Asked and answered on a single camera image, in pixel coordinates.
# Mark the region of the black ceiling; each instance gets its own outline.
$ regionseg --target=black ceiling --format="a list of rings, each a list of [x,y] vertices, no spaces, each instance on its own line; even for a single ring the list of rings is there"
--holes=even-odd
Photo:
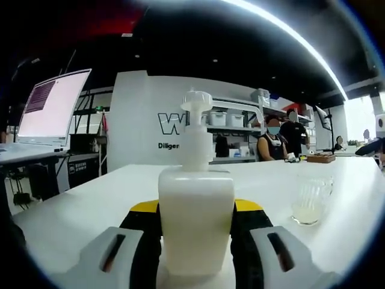
[[[327,1],[254,2],[307,39],[343,86],[375,76],[356,32]],[[250,12],[220,1],[215,5],[201,1],[188,7],[152,6],[143,11],[133,37],[104,35],[34,51],[14,78],[14,101],[24,101],[35,83],[63,73],[75,50],[68,72],[93,68],[86,89],[114,85],[117,72],[147,70],[149,75],[192,76],[263,87],[284,98],[322,107],[342,100],[341,95],[317,99],[336,89],[325,70],[292,37]],[[37,57],[40,61],[32,63]]]

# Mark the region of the led light strip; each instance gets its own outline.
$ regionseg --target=led light strip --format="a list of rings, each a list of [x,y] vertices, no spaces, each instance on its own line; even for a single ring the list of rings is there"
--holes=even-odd
[[[243,0],[221,0],[221,1],[229,3],[229,4],[233,4],[235,6],[243,8],[247,11],[250,11],[254,14],[257,14],[258,16],[266,19],[267,21],[270,21],[271,23],[273,23],[274,25],[278,26],[280,29],[282,29],[283,31],[285,31],[286,33],[291,35],[296,41],[301,43],[302,46],[304,46],[310,52],[310,54],[312,54],[314,56],[315,59],[317,59],[317,61],[320,63],[320,65],[322,65],[322,67],[327,71],[327,73],[330,75],[330,77],[332,78],[334,83],[337,85],[337,88],[341,92],[343,98],[346,101],[348,100],[347,94],[343,90],[341,83],[339,82],[337,76],[334,74],[334,72],[332,71],[330,66],[323,59],[321,54],[319,54],[318,51],[315,50],[314,47],[309,42],[307,42],[305,38],[300,36],[299,33],[296,32],[296,30],[291,28],[289,25],[287,25],[286,23],[284,23],[280,19],[276,18],[274,15],[270,14],[269,12],[265,11],[264,9],[254,5],[254,4],[248,3],[248,2],[243,1]]]

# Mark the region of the face mask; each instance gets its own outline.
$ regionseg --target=face mask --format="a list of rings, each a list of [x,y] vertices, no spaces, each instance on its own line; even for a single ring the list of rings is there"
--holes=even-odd
[[[279,130],[281,129],[281,127],[276,127],[276,126],[272,126],[272,127],[268,127],[267,128],[269,130],[269,132],[272,134],[272,135],[276,135],[279,133]]]

